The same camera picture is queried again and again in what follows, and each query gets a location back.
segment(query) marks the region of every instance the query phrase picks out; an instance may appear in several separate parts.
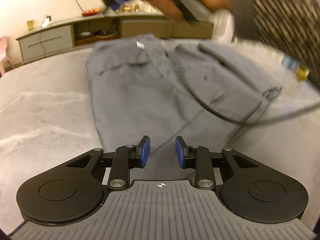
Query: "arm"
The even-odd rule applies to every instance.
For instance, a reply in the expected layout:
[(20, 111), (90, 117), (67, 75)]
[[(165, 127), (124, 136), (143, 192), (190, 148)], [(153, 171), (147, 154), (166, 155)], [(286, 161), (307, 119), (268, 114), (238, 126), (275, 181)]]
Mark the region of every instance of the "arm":
[(261, 40), (320, 75), (320, 0), (231, 0), (237, 35)]

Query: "drawer handle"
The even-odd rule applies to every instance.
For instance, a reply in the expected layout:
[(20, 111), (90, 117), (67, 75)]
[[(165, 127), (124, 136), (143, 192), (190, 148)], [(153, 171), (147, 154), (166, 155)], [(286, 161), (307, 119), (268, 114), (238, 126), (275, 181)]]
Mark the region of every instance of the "drawer handle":
[[(53, 41), (53, 40), (56, 40), (56, 39), (62, 39), (62, 36), (60, 36), (60, 37), (55, 37), (55, 38), (52, 38), (52, 39), (48, 39), (48, 40), (45, 40), (45, 41), (41, 41), (41, 43), (44, 43), (44, 42), (46, 42), (46, 41)], [(40, 44), (40, 42), (37, 42), (37, 43), (35, 43), (35, 44), (31, 44), (31, 45), (28, 46), (28, 48), (30, 49), (30, 47), (36, 46), (36, 45), (38, 45), (38, 44)]]

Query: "chair leg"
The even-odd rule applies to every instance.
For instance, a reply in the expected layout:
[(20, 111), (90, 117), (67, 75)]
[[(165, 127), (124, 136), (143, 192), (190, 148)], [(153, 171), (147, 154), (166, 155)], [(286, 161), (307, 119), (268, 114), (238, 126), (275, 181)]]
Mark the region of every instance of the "chair leg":
[(12, 66), (12, 68), (16, 68), (16, 66), (12, 63), (12, 61), (7, 57), (7, 61), (9, 62), (9, 64)]
[(1, 74), (1, 76), (3, 76), (5, 74), (5, 70), (4, 70), (4, 66), (3, 66), (2, 62), (0, 62), (0, 74)]

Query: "gray cuff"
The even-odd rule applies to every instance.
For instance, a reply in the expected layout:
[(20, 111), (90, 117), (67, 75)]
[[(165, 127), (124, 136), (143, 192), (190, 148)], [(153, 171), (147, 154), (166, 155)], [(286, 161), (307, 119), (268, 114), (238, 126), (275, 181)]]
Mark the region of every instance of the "gray cuff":
[(231, 0), (230, 12), (235, 18), (236, 35), (242, 39), (259, 40), (254, 23), (253, 0)]

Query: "yellow cup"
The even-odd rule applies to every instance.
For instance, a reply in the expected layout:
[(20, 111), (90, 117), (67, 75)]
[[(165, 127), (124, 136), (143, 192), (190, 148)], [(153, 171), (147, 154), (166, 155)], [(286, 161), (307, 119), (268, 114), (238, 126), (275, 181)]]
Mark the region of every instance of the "yellow cup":
[(27, 21), (27, 26), (28, 26), (28, 30), (32, 30), (33, 29), (33, 20)]

